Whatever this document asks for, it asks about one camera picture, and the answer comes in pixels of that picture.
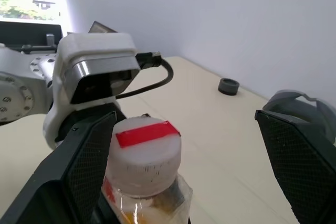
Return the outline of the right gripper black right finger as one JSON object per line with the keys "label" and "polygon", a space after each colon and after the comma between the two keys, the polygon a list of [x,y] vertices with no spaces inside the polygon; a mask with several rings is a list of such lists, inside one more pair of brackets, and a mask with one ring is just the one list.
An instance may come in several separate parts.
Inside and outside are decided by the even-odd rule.
{"label": "right gripper black right finger", "polygon": [[257,110],[274,176],[299,223],[335,223],[335,146],[322,127]]}

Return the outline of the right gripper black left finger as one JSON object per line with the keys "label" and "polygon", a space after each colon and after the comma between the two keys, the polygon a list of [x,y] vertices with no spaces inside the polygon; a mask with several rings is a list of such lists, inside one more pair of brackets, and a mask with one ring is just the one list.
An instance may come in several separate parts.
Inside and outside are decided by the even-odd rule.
{"label": "right gripper black left finger", "polygon": [[36,168],[1,223],[95,223],[115,112],[90,116]]}

